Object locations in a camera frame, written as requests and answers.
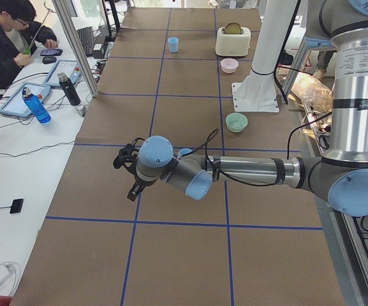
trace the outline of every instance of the robotic arm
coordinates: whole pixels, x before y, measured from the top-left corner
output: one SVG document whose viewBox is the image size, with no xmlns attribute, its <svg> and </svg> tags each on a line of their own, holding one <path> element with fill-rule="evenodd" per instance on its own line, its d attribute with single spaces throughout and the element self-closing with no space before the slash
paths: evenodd
<svg viewBox="0 0 368 306">
<path fill-rule="evenodd" d="M 135 140 L 114 161 L 135 176 L 129 199 L 161 179 L 200 200 L 213 181 L 231 179 L 252 186 L 288 184 L 342 213 L 368 215 L 368 1 L 310 0 L 308 12 L 306 44 L 329 45 L 331 38 L 337 48 L 330 149 L 322 157 L 253 159 L 189 149 L 174 153 L 162 136 L 149 137 L 138 150 Z"/>
</svg>

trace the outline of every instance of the glasses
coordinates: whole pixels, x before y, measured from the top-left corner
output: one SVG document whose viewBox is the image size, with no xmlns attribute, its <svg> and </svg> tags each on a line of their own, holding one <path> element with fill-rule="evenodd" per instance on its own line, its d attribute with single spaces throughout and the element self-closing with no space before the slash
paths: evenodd
<svg viewBox="0 0 368 306">
<path fill-rule="evenodd" d="M 19 19 L 15 19 L 17 22 L 19 22 L 20 24 L 22 24 L 24 27 L 29 25 L 29 22 L 22 22 Z"/>
</svg>

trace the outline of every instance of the computer mouse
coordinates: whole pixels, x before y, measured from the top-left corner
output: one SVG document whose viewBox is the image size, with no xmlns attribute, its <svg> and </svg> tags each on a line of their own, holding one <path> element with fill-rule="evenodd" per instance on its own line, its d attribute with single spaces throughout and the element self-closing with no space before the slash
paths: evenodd
<svg viewBox="0 0 368 306">
<path fill-rule="evenodd" d="M 45 56 L 42 59 L 42 63 L 43 64 L 51 64 L 53 62 L 56 62 L 56 57 L 55 56 Z"/>
</svg>

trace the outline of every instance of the green bowl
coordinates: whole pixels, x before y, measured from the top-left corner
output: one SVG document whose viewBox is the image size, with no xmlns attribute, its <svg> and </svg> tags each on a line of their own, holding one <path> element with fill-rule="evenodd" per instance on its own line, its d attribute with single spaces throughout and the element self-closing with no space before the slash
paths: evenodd
<svg viewBox="0 0 368 306">
<path fill-rule="evenodd" d="M 247 117 L 242 113 L 230 113 L 226 116 L 226 127 L 229 131 L 239 133 L 247 126 Z"/>
</svg>

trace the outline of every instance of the keyboard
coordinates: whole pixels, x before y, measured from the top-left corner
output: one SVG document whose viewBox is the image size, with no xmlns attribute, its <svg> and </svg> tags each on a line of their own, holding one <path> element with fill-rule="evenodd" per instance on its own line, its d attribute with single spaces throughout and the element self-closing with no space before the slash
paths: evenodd
<svg viewBox="0 0 368 306">
<path fill-rule="evenodd" d="M 93 51 L 93 28 L 83 27 L 76 30 L 86 56 L 91 56 Z"/>
</svg>

